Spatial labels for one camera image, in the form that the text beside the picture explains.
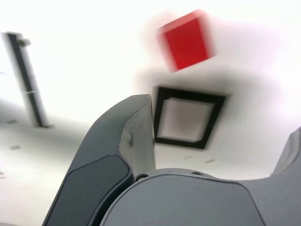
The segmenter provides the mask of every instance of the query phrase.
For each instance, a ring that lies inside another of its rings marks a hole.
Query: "black metal beam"
[[[48,128],[49,126],[46,123],[46,116],[43,113],[44,109],[42,106],[39,94],[37,92],[37,85],[34,84],[33,76],[30,75],[28,67],[30,61],[27,60],[27,64],[25,63],[24,57],[27,56],[25,45],[23,42],[22,34],[6,32],[4,33],[7,40],[10,43],[11,48],[9,48],[9,52],[11,53],[12,58],[14,58],[15,62],[12,62],[18,68],[20,78],[25,88],[25,94],[28,97],[28,100],[31,105],[31,109],[33,111],[33,117],[35,119],[35,123],[37,127]]]

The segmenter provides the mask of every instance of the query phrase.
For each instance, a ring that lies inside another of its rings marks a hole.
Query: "black light frame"
[[[210,134],[222,110],[222,106],[225,102],[226,97],[227,97],[226,95],[222,96],[222,95],[201,93],[196,91],[187,91],[182,89],[158,87],[157,105],[156,105],[155,118],[154,118],[155,142],[168,144],[168,145],[205,149]],[[158,137],[158,129],[160,126],[160,118],[162,114],[163,104],[165,100],[168,100],[170,98],[214,104],[208,122],[206,124],[206,128],[204,130],[203,136],[200,138],[200,140],[196,142],[189,142],[189,141],[177,140],[172,138]]]

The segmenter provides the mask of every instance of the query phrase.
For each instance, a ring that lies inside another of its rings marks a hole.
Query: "gray plastic housing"
[[[129,97],[105,112],[82,141],[43,223],[99,225],[111,203],[156,168],[151,96]]]

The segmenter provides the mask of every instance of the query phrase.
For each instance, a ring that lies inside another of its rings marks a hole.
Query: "dark gray panel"
[[[188,175],[146,178],[119,196],[101,226],[264,226],[240,184]]]
[[[63,184],[48,226],[83,226],[109,191],[129,174],[119,156],[107,156],[71,172]]]

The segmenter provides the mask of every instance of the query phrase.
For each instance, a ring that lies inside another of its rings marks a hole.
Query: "red cube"
[[[161,27],[167,60],[176,71],[213,56],[206,14],[196,10]]]

